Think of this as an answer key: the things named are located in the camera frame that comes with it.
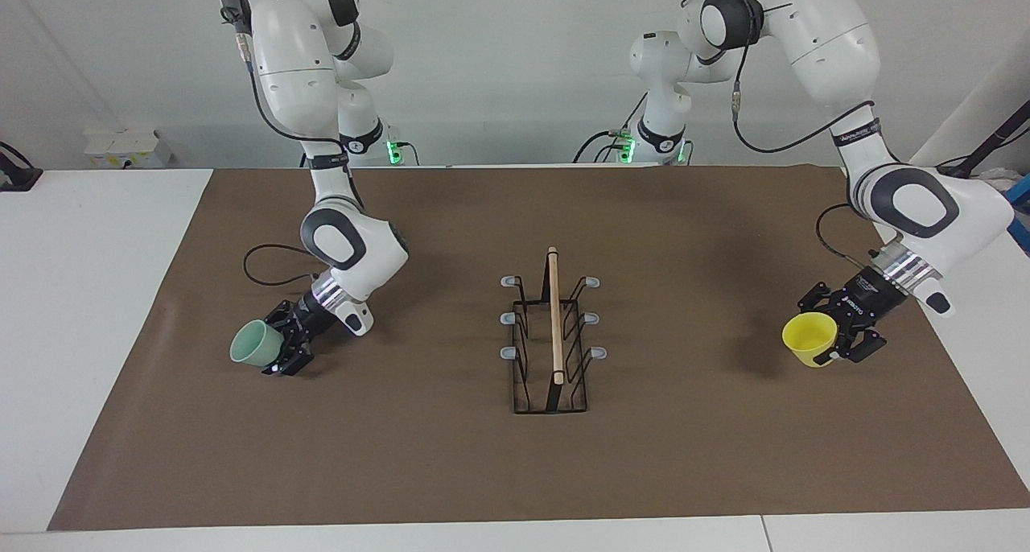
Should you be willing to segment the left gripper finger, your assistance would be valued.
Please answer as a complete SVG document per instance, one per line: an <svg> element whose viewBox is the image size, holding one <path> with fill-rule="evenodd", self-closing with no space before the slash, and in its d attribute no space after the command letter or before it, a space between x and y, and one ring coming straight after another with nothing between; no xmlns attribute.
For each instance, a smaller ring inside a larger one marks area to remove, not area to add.
<svg viewBox="0 0 1030 552"><path fill-rule="evenodd" d="M824 365L846 359L860 364L887 344L877 331L860 331L839 335L829 349L824 352Z"/></svg>
<svg viewBox="0 0 1030 552"><path fill-rule="evenodd" d="M817 283L799 299L797 307L799 311L837 311L842 299L842 290L831 290L825 283Z"/></svg>

